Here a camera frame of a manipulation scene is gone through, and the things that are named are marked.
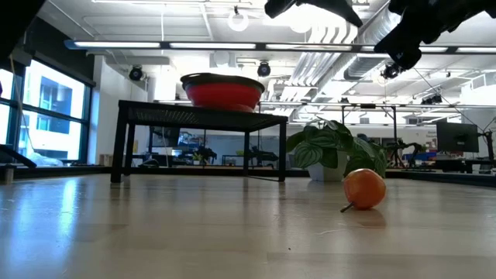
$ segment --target wooden floor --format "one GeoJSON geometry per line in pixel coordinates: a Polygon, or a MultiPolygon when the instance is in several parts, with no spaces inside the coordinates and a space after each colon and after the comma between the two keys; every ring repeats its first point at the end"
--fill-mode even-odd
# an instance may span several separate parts
{"type": "Polygon", "coordinates": [[[495,278],[496,191],[388,180],[344,214],[340,184],[108,175],[0,186],[0,278],[495,278]]]}

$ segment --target window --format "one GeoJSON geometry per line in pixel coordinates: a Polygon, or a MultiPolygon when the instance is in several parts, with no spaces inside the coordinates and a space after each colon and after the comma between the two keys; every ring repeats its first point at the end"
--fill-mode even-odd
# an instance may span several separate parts
{"type": "Polygon", "coordinates": [[[59,160],[80,159],[80,123],[29,111],[24,111],[24,117],[27,127],[22,124],[19,134],[22,155],[36,152],[59,160]]]}
{"type": "Polygon", "coordinates": [[[38,61],[15,68],[15,74],[0,69],[0,144],[8,144],[28,158],[37,153],[85,162],[91,89],[38,61]],[[12,97],[17,84],[23,84],[19,90],[22,115],[12,97]]]}
{"type": "Polygon", "coordinates": [[[22,102],[80,119],[83,116],[84,91],[82,82],[33,61],[26,68],[22,102]]]}

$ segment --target glass window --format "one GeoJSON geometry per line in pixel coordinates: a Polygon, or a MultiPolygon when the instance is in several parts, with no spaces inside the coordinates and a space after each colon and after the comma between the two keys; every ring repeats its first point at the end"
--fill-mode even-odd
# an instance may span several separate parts
{"type": "Polygon", "coordinates": [[[10,107],[0,105],[0,144],[7,143],[7,132],[9,131],[10,107]]]}
{"type": "MultiPolygon", "coordinates": [[[[26,68],[23,102],[81,119],[84,88],[83,83],[40,62],[32,61],[31,66],[26,68]]],[[[41,121],[41,126],[48,126],[49,123],[45,120],[41,121]]]]}
{"type": "Polygon", "coordinates": [[[28,111],[24,117],[26,124],[21,121],[19,134],[22,155],[30,157],[36,152],[59,160],[79,160],[80,123],[28,111]]]}
{"type": "Polygon", "coordinates": [[[2,83],[2,98],[10,99],[12,96],[12,81],[14,79],[14,75],[9,72],[0,69],[0,82],[2,83]]]}

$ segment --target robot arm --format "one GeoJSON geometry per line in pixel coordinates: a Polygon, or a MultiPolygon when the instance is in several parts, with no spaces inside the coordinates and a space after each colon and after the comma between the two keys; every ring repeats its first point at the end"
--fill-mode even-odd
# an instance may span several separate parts
{"type": "Polygon", "coordinates": [[[293,5],[310,4],[344,18],[347,22],[361,27],[360,17],[353,11],[347,0],[269,0],[265,4],[265,13],[272,19],[289,10],[293,5]]]}
{"type": "Polygon", "coordinates": [[[462,22],[481,12],[496,18],[496,1],[391,0],[389,10],[402,16],[402,19],[374,50],[388,53],[394,61],[394,64],[388,65],[383,77],[396,78],[419,62],[422,42],[434,43],[443,32],[453,32],[462,22]]]}

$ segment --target orange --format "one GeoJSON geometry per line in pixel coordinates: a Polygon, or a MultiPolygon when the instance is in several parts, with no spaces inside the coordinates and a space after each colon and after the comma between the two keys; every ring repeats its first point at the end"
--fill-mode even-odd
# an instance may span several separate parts
{"type": "Polygon", "coordinates": [[[373,170],[359,169],[350,172],[344,178],[344,192],[350,205],[358,210],[367,210],[381,203],[386,195],[386,184],[373,170]]]}

